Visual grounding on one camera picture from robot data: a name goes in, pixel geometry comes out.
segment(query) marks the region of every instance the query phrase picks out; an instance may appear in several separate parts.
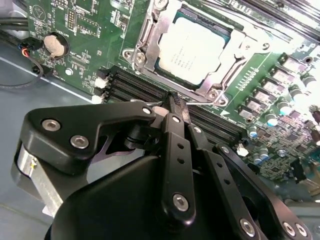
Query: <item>aluminum part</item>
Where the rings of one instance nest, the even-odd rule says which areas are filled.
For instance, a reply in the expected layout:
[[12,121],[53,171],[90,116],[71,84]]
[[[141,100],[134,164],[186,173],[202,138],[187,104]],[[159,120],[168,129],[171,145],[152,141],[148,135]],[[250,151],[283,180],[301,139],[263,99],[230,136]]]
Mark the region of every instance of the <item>aluminum part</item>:
[[63,200],[47,176],[41,163],[36,157],[28,153],[23,145],[19,152],[17,166],[21,172],[31,178],[43,202],[54,217]]

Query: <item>screw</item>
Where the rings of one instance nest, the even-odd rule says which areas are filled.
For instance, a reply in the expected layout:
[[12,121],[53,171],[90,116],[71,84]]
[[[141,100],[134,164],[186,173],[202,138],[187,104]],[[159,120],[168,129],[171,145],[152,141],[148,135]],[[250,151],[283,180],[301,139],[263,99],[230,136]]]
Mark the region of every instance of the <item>screw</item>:
[[289,223],[284,222],[284,223],[283,223],[283,226],[284,226],[284,229],[286,230],[286,232],[287,232],[290,236],[294,237],[294,236],[296,235],[295,230],[292,228],[292,226],[289,225]]
[[146,56],[142,52],[137,53],[135,58],[138,64],[143,64],[146,60]]
[[143,107],[142,110],[146,113],[146,114],[151,114],[151,111],[149,108]]
[[229,149],[228,149],[227,147],[222,146],[221,149],[222,149],[222,151],[224,151],[226,154],[229,153]]
[[302,236],[304,237],[308,236],[307,231],[299,223],[296,223],[295,226],[299,230],[299,233],[301,233]]
[[181,194],[173,195],[173,204],[181,212],[185,212],[189,208],[189,203],[188,203],[187,199],[184,196],[182,196]]
[[55,132],[61,128],[61,125],[56,120],[47,119],[42,122],[42,127],[47,131]]
[[162,10],[164,9],[168,4],[168,0],[155,0],[154,1],[154,7],[157,10]]
[[283,158],[286,156],[286,150],[280,149],[276,152],[279,157]]
[[264,43],[263,45],[262,45],[262,49],[263,50],[267,50],[268,48],[270,48],[270,44],[269,43]]
[[89,141],[85,136],[75,135],[70,139],[70,143],[77,149],[85,149],[89,146]]
[[74,71],[71,68],[66,68],[65,69],[65,74],[67,74],[68,76],[72,76],[74,74]]
[[244,219],[244,218],[241,218],[240,219],[240,225],[241,225],[241,228],[243,229],[243,231],[251,238],[253,238],[255,235],[256,235],[256,231],[255,231],[255,228],[254,226],[252,226],[252,224]]
[[194,126],[194,127],[193,127],[193,129],[194,129],[198,134],[200,134],[200,133],[201,133],[201,129],[200,129],[200,128],[198,128],[197,126]]
[[180,119],[177,118],[176,116],[173,116],[172,119],[173,119],[176,123],[180,123]]
[[125,52],[123,53],[123,56],[124,56],[125,59],[128,59],[128,58],[131,57],[131,52],[125,51]]

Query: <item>wire connector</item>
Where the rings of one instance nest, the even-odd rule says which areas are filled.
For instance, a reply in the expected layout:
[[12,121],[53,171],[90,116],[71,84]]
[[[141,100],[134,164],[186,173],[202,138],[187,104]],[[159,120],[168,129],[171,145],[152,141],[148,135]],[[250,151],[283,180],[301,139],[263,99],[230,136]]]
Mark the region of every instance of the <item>wire connector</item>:
[[38,49],[41,49],[44,45],[44,42],[42,40],[39,40],[34,37],[27,37],[20,43],[21,48],[27,48],[28,51],[36,51]]

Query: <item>surface-mount chip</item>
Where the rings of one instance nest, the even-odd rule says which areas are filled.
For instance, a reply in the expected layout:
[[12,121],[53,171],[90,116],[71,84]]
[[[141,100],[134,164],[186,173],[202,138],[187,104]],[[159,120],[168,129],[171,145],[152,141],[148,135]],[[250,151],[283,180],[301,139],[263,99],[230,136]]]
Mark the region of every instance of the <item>surface-mount chip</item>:
[[268,102],[270,95],[261,91],[261,90],[256,90],[255,93],[253,94],[254,98],[261,101],[261,102]]

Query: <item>black cable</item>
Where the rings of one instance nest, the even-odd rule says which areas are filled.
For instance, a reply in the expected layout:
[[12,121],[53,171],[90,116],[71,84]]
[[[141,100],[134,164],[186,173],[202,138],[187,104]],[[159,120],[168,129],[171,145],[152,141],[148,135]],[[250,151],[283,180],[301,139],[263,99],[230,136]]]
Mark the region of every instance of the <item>black cable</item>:
[[28,24],[26,17],[0,17],[0,24]]
[[1,30],[28,31],[28,25],[21,24],[0,24]]
[[29,82],[26,82],[26,83],[21,83],[21,84],[16,84],[16,85],[5,85],[5,84],[0,84],[0,89],[7,89],[7,90],[11,90],[11,89],[21,89],[21,88],[26,88],[26,87],[29,87],[35,83],[37,83],[41,77],[44,75],[44,69],[43,67],[40,65],[40,63],[37,62],[37,60],[35,60],[34,58],[32,57],[28,57],[28,59],[33,62],[40,70],[40,73],[38,74],[38,76],[32,80],[32,81],[29,81]]

